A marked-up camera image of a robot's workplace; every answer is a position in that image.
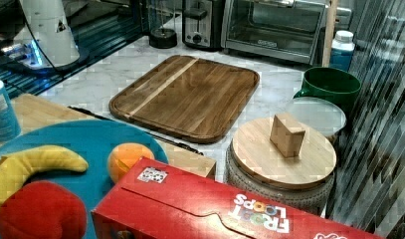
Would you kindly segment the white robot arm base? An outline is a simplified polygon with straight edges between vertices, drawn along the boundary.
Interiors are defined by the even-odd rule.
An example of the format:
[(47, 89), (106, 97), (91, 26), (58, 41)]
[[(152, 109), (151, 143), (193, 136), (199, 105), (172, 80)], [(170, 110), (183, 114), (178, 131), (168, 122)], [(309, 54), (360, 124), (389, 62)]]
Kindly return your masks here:
[(63, 70), (80, 59), (62, 0), (20, 0), (24, 28), (1, 53), (32, 71)]

